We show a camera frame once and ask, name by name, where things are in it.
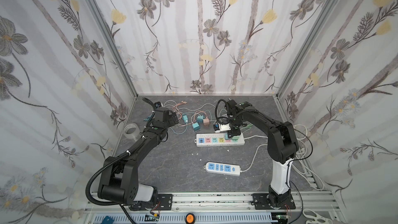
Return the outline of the pink charger plug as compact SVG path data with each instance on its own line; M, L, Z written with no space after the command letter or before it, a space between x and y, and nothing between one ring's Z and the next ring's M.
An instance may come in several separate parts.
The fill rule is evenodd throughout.
M203 119L203 125L204 125L205 127L209 127L209 126L210 126L210 120L209 120L208 118L204 118L204 119Z

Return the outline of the white six-outlet colourful power strip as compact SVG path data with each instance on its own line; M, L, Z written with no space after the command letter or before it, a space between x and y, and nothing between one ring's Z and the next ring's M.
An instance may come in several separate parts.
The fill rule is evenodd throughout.
M226 142L225 133L199 133L196 135L195 143L197 147L220 147L220 146L243 146L245 140L241 134L237 142Z

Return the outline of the white power strip blue outlets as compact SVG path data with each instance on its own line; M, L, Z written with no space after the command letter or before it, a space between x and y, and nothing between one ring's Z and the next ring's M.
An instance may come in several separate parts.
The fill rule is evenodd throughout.
M208 173L230 175L230 176L240 176L241 169L240 166L234 164L225 164L217 162L207 162L204 169Z

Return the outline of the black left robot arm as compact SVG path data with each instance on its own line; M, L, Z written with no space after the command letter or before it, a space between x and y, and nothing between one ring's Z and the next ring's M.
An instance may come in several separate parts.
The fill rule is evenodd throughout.
M108 157L101 169L89 179L85 194L89 202L100 206L158 204L155 187L139 183L138 168L146 156L164 139L168 128L179 122L176 113L160 107L144 128L138 141L117 157Z

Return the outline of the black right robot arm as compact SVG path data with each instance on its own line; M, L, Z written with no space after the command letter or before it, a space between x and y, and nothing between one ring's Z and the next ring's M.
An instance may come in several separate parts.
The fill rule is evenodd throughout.
M227 124L229 138L239 136L240 128L250 123L267 137L267 152L273 161L272 181L268 188L267 202L272 208L280 208L290 202L291 163L299 150L293 125L275 120L257 110L248 102L219 100L224 103L226 116L217 117L220 124Z

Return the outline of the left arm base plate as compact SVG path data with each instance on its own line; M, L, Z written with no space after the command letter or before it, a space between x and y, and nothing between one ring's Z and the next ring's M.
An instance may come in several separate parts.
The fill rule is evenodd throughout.
M149 202L138 201L129 206L132 211L170 211L173 194L155 194Z

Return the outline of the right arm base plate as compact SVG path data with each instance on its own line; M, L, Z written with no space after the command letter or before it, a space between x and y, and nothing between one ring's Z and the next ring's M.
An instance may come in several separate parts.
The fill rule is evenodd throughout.
M281 196L274 193L253 194L251 205L256 210L294 210L296 209L292 195L289 193Z

